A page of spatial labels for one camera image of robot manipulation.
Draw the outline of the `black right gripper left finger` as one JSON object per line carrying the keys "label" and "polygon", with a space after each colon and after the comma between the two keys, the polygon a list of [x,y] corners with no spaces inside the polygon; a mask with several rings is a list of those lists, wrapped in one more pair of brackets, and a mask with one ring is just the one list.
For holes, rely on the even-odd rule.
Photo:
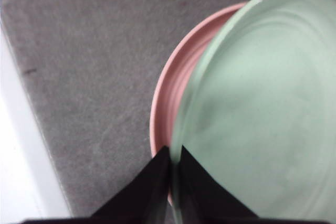
{"label": "black right gripper left finger", "polygon": [[90,217],[31,219],[23,223],[163,223],[169,181],[170,155],[164,146],[131,183]]}

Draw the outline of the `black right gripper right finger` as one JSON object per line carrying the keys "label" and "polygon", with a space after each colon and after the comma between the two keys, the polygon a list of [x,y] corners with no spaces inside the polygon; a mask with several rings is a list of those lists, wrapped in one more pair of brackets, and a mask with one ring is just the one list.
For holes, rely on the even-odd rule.
{"label": "black right gripper right finger", "polygon": [[183,223],[324,223],[259,217],[217,183],[185,147],[181,150],[179,175]]}

